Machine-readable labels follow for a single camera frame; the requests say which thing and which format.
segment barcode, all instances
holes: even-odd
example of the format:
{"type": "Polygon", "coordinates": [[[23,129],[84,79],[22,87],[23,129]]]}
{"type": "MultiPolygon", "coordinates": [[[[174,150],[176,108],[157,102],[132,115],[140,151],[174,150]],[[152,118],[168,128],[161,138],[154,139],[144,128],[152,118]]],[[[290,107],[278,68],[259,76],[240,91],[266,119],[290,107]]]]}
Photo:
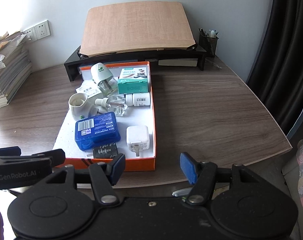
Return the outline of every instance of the barcode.
{"type": "Polygon", "coordinates": [[[90,129],[93,127],[94,127],[93,118],[78,123],[78,131],[90,129]]]}
{"type": "Polygon", "coordinates": [[[86,88],[84,89],[84,92],[91,90],[92,88],[86,88]]]}

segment black mesh pen holder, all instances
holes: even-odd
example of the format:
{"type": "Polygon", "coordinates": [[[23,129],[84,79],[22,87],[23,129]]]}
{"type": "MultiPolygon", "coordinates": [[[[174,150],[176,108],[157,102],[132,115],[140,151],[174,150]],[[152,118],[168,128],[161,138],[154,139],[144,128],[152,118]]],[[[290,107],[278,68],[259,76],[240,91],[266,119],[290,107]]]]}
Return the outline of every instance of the black mesh pen holder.
{"type": "Polygon", "coordinates": [[[209,53],[209,55],[207,57],[215,57],[217,40],[218,40],[217,37],[210,38],[210,37],[203,36],[201,33],[199,33],[198,44],[209,53]]]}

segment desk surface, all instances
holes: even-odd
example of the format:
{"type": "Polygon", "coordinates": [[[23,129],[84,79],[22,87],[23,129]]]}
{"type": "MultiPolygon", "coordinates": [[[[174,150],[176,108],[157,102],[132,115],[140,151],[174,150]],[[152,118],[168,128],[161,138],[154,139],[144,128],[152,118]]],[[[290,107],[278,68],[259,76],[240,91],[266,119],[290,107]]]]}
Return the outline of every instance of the desk surface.
{"type": "MultiPolygon", "coordinates": [[[[183,151],[219,167],[250,164],[291,149],[287,138],[250,89],[217,57],[222,68],[152,66],[156,170],[125,172],[117,187],[185,181],[183,151]]],[[[48,151],[81,80],[69,82],[63,66],[32,73],[13,101],[0,108],[0,147],[19,146],[24,155],[48,151]]]]}

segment screw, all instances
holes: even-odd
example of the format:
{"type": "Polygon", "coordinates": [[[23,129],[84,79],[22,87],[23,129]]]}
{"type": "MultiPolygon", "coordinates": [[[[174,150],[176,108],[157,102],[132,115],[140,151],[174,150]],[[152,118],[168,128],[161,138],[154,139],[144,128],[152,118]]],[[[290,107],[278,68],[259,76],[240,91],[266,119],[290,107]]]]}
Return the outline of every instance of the screw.
{"type": "Polygon", "coordinates": [[[105,195],[102,196],[100,200],[105,204],[112,204],[117,201],[117,197],[114,195],[105,195]]]}
{"type": "Polygon", "coordinates": [[[150,202],[148,202],[148,205],[149,205],[150,207],[154,207],[154,206],[157,205],[157,203],[156,203],[155,201],[150,201],[150,202]]]}
{"type": "Polygon", "coordinates": [[[190,203],[199,204],[204,201],[204,198],[201,195],[191,195],[188,198],[188,201],[190,203]]]}

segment teal box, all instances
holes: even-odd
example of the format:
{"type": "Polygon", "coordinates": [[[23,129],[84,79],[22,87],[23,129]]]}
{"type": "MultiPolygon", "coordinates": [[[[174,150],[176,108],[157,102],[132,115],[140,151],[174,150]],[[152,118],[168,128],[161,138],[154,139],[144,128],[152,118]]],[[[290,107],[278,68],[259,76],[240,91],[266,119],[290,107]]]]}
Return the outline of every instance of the teal box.
{"type": "Polygon", "coordinates": [[[123,68],[118,79],[118,91],[120,94],[147,93],[147,68],[123,68]]]}

